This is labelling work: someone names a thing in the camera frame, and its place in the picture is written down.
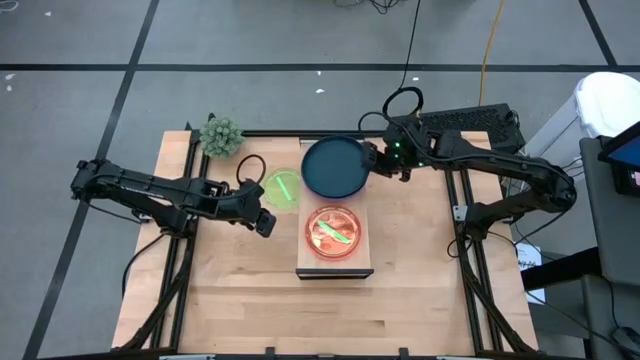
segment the white trash can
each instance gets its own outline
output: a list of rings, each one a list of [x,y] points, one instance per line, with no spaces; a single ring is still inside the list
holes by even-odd
[[[576,176],[582,138],[614,137],[640,121],[640,82],[630,76],[599,72],[580,80],[573,95],[524,147],[531,157],[567,166]]]

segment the yellow cable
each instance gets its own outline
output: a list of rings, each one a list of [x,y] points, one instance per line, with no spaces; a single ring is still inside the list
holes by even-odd
[[[489,58],[489,52],[491,51],[491,45],[493,44],[493,37],[496,34],[496,28],[502,16],[502,10],[504,9],[505,0],[500,0],[500,8],[496,14],[495,20],[493,20],[493,26],[491,27],[491,35],[489,35],[489,42],[487,43],[487,49],[484,51],[484,59],[482,60],[482,71],[480,72],[480,97],[478,99],[478,106],[482,105],[482,96],[484,95],[484,71],[487,67],[487,59]]]

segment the computer monitor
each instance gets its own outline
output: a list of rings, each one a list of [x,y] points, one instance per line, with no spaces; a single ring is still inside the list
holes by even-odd
[[[640,171],[640,121],[604,144],[598,159]]]

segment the small potted plant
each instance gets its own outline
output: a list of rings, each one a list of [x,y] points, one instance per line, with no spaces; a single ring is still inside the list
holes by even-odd
[[[216,118],[209,114],[207,123],[200,130],[202,152],[210,157],[229,158],[244,142],[242,130],[228,117]]]

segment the table leg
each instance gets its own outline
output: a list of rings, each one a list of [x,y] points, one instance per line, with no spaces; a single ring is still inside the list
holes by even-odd
[[[582,275],[600,275],[598,247],[592,247],[573,255],[522,271],[525,291],[540,289],[553,284],[576,280]]]

